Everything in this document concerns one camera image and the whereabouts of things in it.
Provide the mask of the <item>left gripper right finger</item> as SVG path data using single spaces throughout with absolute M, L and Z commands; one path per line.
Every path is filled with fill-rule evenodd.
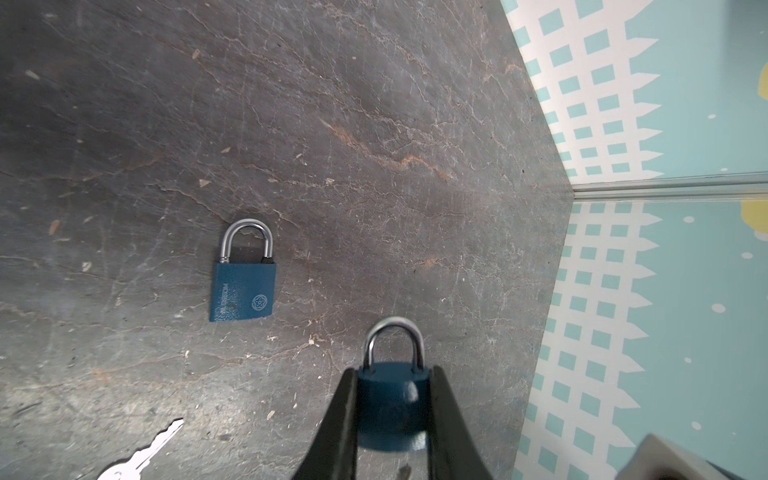
M 491 479 L 440 366 L 430 370 L 429 395 L 429 479 Z

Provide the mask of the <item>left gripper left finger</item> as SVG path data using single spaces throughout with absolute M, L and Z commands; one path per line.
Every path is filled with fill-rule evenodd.
M 326 410 L 317 434 L 292 478 L 356 478 L 358 373 L 348 368 Z

